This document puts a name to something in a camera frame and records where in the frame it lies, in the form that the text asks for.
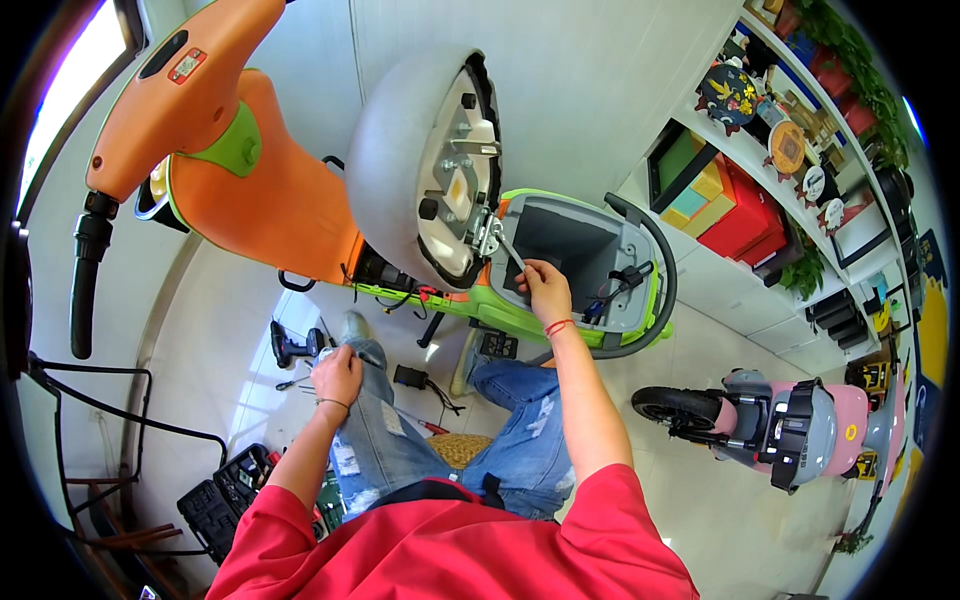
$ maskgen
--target ripped jeans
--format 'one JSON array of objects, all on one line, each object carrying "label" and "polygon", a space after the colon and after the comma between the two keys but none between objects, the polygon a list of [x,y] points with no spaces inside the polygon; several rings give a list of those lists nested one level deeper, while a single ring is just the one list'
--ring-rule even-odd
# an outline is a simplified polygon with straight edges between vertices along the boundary
[{"label": "ripped jeans", "polygon": [[531,519],[552,519],[570,497],[573,466],[566,453],[556,370],[516,360],[478,363],[470,384],[512,414],[492,444],[467,468],[456,469],[394,410],[383,347],[367,339],[346,343],[367,365],[360,394],[330,448],[330,462],[347,505],[344,521],[387,493],[424,477],[447,479],[451,474],[482,496],[484,475],[492,473],[500,479],[505,508]]}]

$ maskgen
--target black toolbox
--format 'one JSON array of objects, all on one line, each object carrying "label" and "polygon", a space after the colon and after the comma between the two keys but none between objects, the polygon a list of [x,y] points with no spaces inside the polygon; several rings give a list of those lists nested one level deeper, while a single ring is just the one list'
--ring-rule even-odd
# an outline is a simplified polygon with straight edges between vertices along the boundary
[{"label": "black toolbox", "polygon": [[252,444],[177,501],[177,510],[207,554],[222,564],[244,514],[273,470],[263,444]]}]

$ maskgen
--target tiled floor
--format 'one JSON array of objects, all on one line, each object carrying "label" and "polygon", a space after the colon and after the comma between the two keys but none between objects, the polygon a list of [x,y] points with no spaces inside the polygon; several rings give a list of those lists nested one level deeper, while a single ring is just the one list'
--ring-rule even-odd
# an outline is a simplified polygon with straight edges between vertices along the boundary
[{"label": "tiled floor", "polygon": [[[178,289],[156,343],[156,377],[150,417],[215,433],[230,455],[253,442],[282,448],[300,431],[314,404],[308,390],[278,392],[275,385],[307,374],[276,367],[268,325],[273,315],[292,335],[306,333],[323,315],[339,333],[340,316],[355,308],[371,323],[391,363],[427,371],[446,389],[466,338],[466,322],[446,317],[433,345],[416,340],[427,321],[412,307],[391,315],[375,299],[348,288],[317,284],[306,294],[283,290],[276,271],[203,243]],[[666,429],[642,419],[630,395],[647,385],[717,387],[735,367],[762,370],[771,379],[806,377],[791,365],[714,320],[678,304],[674,336],[633,356],[598,363],[634,447],[636,471],[660,534],[684,560],[704,598],[766,600],[778,591],[808,591],[832,546],[828,536],[843,523],[852,484],[819,480],[795,495],[773,489],[766,478],[739,465],[713,460],[708,450],[669,440]],[[543,348],[521,344],[520,358]],[[400,409],[438,422],[442,407],[429,391],[395,386]],[[443,414],[454,432],[493,436],[508,414],[479,396],[459,398],[460,416]],[[142,522],[174,522],[188,531],[176,502],[210,477],[219,450],[211,442],[149,429],[142,483],[135,503]],[[189,533],[171,547],[197,547]],[[179,559],[199,587],[216,565],[207,557]]]}]

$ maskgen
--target window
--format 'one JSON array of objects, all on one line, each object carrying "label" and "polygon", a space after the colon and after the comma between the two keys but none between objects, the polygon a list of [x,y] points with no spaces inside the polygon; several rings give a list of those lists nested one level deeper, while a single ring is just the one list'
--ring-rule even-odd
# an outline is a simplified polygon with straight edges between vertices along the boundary
[{"label": "window", "polygon": [[135,0],[106,0],[93,14],[36,111],[23,161],[16,214],[29,212],[57,153],[103,90],[144,47]]}]

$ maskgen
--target foot pedal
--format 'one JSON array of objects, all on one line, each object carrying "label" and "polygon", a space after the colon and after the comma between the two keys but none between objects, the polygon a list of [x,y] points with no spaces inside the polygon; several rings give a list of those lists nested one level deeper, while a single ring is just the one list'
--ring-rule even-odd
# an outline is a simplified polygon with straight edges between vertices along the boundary
[{"label": "foot pedal", "polygon": [[483,335],[480,353],[493,358],[516,358],[517,339],[503,331],[489,332]]}]

